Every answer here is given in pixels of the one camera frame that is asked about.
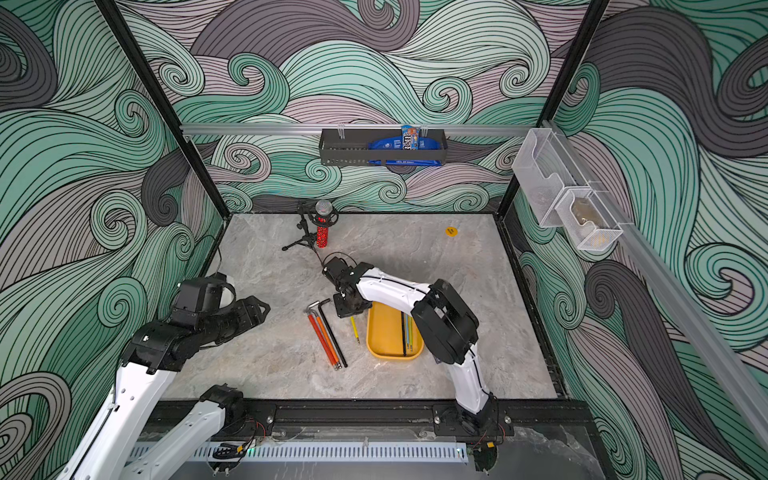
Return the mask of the yellow handled hex key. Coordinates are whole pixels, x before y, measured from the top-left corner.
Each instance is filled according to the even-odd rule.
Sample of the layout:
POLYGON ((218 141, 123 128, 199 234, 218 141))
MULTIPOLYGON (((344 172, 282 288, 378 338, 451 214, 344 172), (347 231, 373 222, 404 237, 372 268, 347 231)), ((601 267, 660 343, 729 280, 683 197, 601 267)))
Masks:
POLYGON ((355 338, 357 344, 360 345, 361 342, 360 342, 359 331, 358 331, 356 320, 355 320, 354 316, 350 317, 350 324, 351 324, 351 327, 353 329, 354 338, 355 338))

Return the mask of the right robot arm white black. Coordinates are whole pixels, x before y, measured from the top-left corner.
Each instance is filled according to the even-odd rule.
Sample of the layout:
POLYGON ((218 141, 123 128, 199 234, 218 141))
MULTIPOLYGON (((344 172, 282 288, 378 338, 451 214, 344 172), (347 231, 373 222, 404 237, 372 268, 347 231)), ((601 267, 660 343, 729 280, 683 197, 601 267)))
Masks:
POLYGON ((416 283, 366 262, 350 266, 340 257, 328 260, 323 274, 336 290, 340 317, 357 315, 378 302, 413 318, 425 347, 447 366, 458 411, 476 424, 487 420, 492 394, 476 349, 479 320, 449 282, 416 283))

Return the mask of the orange handled hex key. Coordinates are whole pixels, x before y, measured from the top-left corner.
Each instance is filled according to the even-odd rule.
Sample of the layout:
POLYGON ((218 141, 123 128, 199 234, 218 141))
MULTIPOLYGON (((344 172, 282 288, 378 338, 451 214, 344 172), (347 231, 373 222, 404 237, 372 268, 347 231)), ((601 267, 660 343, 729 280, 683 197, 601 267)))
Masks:
POLYGON ((342 368, 341 360, 336 354, 336 350, 331 342, 330 335, 326 329, 325 321, 321 318, 318 307, 319 307, 318 302, 311 303, 307 307, 307 315, 311 323, 314 325, 314 330, 316 332, 316 335, 320 339, 323 345, 323 349, 326 352, 328 359, 331 362, 333 368, 335 370, 339 370, 342 368))

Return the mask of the red handled hex key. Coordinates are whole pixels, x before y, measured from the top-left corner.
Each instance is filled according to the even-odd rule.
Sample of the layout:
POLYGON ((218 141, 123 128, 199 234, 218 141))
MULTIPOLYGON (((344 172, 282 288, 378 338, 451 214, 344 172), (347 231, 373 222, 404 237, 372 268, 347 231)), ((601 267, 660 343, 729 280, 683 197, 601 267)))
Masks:
POLYGON ((327 335, 324 332, 324 329, 323 329, 323 326, 322 326, 322 321, 321 321, 320 317, 310 307, 308 307, 306 309, 306 313, 307 313, 308 319, 309 319, 310 323, 312 324, 313 329, 314 329, 314 331, 315 331, 315 333, 316 333, 316 335, 318 337, 318 340, 321 343, 322 348, 323 348, 323 350, 326 353, 326 356, 327 356, 330 364, 332 365, 332 367, 335 370, 339 370, 341 368, 341 363, 337 359, 337 357, 335 355, 335 351, 333 350, 332 346, 330 345, 330 340, 327 338, 327 335))

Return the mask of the thin black hex key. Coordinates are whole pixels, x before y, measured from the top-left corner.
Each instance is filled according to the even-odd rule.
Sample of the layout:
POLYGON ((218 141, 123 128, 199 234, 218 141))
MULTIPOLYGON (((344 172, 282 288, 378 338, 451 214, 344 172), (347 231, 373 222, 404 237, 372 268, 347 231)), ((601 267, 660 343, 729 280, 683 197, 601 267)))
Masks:
POLYGON ((330 341, 330 344, 334 350, 334 353, 338 359, 339 364, 342 368, 348 367, 348 362, 345 358, 345 355, 343 354, 342 350, 340 349, 339 343, 336 339, 336 336, 332 330, 331 324, 328 320, 327 315, 325 314, 324 307, 328 305, 331 302, 330 298, 326 298, 324 300, 321 300, 318 304, 318 311, 320 313, 321 320, 323 322, 323 325, 325 327, 325 331, 327 333, 327 337, 330 341))

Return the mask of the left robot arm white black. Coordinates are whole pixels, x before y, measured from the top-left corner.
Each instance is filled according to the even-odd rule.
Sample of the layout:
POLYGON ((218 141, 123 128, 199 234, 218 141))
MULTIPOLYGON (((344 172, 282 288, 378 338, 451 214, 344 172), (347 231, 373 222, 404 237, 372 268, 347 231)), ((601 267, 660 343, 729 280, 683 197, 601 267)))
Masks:
POLYGON ((120 357, 115 383, 70 460, 62 479, 169 479, 211 437, 237 433, 249 422, 244 396, 210 387, 190 412, 135 461, 129 459, 157 403, 187 360, 262 324, 267 303, 249 296, 217 311, 175 311, 171 321, 141 327, 120 357))

